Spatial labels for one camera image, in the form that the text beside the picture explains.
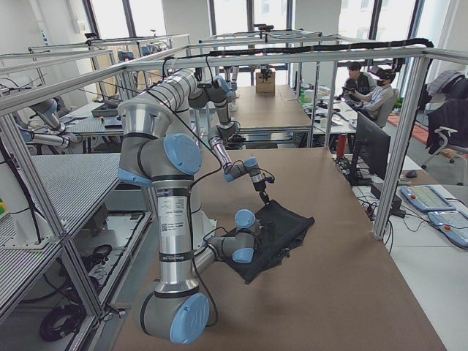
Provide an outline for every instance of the mouse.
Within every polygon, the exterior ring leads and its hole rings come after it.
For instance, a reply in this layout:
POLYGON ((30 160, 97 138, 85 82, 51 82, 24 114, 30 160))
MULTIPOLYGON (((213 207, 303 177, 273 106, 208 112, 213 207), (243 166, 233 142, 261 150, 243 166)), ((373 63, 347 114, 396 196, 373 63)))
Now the mouse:
POLYGON ((416 172, 416 170, 409 170, 404 174, 404 176, 406 178, 416 178, 418 176, 418 172, 416 172))

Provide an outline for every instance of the metal shelf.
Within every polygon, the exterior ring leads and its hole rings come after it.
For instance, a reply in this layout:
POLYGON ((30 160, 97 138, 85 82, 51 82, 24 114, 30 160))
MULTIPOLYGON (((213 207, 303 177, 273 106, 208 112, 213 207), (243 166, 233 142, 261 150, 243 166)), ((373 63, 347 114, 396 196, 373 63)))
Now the metal shelf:
MULTIPOLYGON (((119 156, 32 157, 52 204, 65 221, 68 238, 79 232, 116 187, 119 156)), ((0 220, 0 246, 14 235, 11 217, 3 217, 0 220)), ((60 241, 50 243, 40 251, 0 249, 0 323, 60 253, 60 241)))
POLYGON ((75 238, 76 247, 80 252, 91 254, 95 247, 110 244, 113 247, 104 265, 93 268, 90 275, 95 276, 100 284, 105 283, 99 292, 99 301, 104 303, 118 282, 119 276, 136 249, 138 242, 151 221, 151 212, 136 211, 137 218, 132 219, 132 212, 122 214, 109 214, 107 229, 93 236, 90 233, 81 233, 75 238))

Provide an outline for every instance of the dark jacket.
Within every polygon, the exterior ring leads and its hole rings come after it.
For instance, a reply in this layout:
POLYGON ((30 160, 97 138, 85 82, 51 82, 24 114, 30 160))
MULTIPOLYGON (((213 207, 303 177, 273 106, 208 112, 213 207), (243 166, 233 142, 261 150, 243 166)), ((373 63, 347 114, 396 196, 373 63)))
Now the dark jacket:
POLYGON ((439 148, 439 135, 435 132, 440 127, 448 127, 458 130, 457 133, 445 133, 448 143, 468 147, 468 101, 448 100, 437 110, 429 113, 429 135, 426 141, 426 148, 433 154, 439 148))
MULTIPOLYGON (((377 87, 377 84, 374 81, 372 81, 372 84, 371 82, 369 82, 369 78, 373 80, 373 78, 370 77, 368 73, 361 72, 357 80, 351 78, 346 79, 346 82, 344 82, 344 86, 348 89, 355 89, 358 93, 361 93, 362 95, 367 95, 371 91, 375 90, 375 88, 377 87)), ((353 95, 345 95, 346 99, 360 101, 357 97, 354 97, 353 95)))

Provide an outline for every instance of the virtual reality headset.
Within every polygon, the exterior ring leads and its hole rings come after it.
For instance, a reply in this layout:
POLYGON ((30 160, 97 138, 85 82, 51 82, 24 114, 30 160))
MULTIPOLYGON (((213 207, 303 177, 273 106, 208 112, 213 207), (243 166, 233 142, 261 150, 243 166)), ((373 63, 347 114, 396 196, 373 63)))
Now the virtual reality headset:
POLYGON ((380 79, 390 79, 393 80, 395 78, 395 72, 392 69, 382 69, 378 66, 373 66, 369 73, 376 75, 380 79))

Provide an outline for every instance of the blue joint cap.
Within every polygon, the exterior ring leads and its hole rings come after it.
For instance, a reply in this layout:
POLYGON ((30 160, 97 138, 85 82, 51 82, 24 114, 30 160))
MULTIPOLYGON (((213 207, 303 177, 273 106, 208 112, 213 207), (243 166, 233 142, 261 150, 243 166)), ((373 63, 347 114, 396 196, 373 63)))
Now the blue joint cap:
POLYGON ((244 247, 233 252, 233 261, 237 263, 250 263, 254 257, 254 250, 252 247, 244 247))
POLYGON ((25 143, 29 143, 31 140, 32 140, 32 134, 31 132, 23 129, 23 128, 19 128, 20 130, 20 133, 21 133, 21 137, 23 137, 23 140, 25 143))
POLYGON ((44 113, 41 113, 41 115, 51 116, 56 111, 57 111, 57 101, 53 100, 52 106, 50 106, 49 109, 47 111, 45 111, 44 113))
POLYGON ((242 210, 237 211, 234 216, 236 225, 241 229, 247 229, 255 223, 255 215, 252 211, 243 208, 242 210))
POLYGON ((226 80, 224 80, 224 78, 221 76, 221 75, 217 75, 214 77, 214 79, 216 80, 219 80, 219 85, 221 86, 222 90, 224 90, 224 92, 228 95, 228 96, 231 96, 233 93, 231 92, 231 89, 229 89, 229 86, 226 82, 226 80))
POLYGON ((255 167, 258 167, 257 157, 249 157, 248 159, 246 159, 246 160, 244 161, 244 165, 245 165, 247 168, 255 168, 255 167))
POLYGON ((232 177, 229 173, 225 173, 224 179, 226 180, 227 183, 230 183, 231 181, 234 180, 234 177, 232 177))
POLYGON ((147 187, 147 188, 153 186, 153 184, 151 183, 151 180, 149 180, 147 178, 144 178, 144 177, 142 177, 140 175, 136 175, 134 173, 131 173, 128 170, 124 170, 122 168, 118 169, 117 176, 118 176, 118 179, 120 179, 124 183, 144 186, 144 187, 147 187))
POLYGON ((193 176, 202 167, 200 149, 188 135, 167 135, 164 138, 164 150, 174 167, 182 173, 193 176))
POLYGON ((210 303, 204 294, 190 296, 178 309, 170 326, 170 340, 174 344, 191 344, 205 329, 210 316, 210 303))

